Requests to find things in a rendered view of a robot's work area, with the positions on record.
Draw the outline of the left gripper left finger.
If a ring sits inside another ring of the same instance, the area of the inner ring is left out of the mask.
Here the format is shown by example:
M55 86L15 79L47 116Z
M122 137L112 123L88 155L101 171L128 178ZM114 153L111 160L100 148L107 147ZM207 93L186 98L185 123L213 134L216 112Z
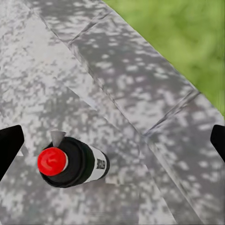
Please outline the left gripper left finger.
M24 143L20 125L0 130L0 181Z

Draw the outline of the pesticide atomizer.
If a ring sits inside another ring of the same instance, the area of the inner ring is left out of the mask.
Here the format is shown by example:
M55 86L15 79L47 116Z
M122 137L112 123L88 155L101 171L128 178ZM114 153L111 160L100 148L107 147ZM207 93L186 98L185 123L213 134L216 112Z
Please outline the pesticide atomizer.
M59 188L102 179L108 174L110 161L100 150L66 132L50 131L52 142L38 156L37 167L43 180Z

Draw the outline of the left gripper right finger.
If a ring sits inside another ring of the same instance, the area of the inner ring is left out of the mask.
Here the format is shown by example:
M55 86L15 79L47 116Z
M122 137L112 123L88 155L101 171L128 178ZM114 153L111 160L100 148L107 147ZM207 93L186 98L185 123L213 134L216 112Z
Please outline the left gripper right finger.
M219 153L220 157L225 161L225 126L214 125L210 142Z

